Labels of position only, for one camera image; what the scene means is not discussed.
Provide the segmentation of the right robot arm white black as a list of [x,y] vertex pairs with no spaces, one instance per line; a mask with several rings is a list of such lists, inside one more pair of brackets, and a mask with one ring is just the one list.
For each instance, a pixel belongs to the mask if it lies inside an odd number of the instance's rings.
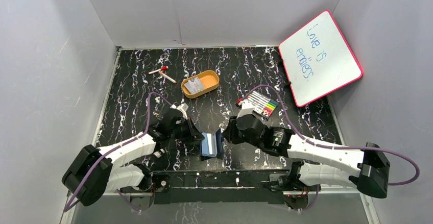
[[288,128],[268,127],[252,114],[230,117],[222,136],[230,143],[248,143],[274,157],[298,160],[287,177],[293,190],[324,184],[355,188],[374,198],[388,195],[390,162],[377,144],[350,149],[297,135]]

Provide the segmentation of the blue leather card holder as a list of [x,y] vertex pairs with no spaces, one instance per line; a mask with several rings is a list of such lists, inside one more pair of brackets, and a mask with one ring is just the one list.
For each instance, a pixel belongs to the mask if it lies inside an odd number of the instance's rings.
[[200,159],[205,161],[211,158],[223,159],[222,130],[219,128],[215,133],[202,133],[203,139],[200,142]]

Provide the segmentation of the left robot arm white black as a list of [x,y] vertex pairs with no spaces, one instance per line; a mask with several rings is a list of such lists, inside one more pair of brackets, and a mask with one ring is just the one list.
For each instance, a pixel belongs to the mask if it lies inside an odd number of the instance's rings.
[[171,141],[200,144],[205,139],[181,106],[173,106],[163,118],[147,124],[137,135],[110,146],[83,147],[62,177],[62,184],[83,206],[99,200],[106,192],[125,187],[149,191],[153,173],[145,165],[134,163],[144,156],[160,158]]

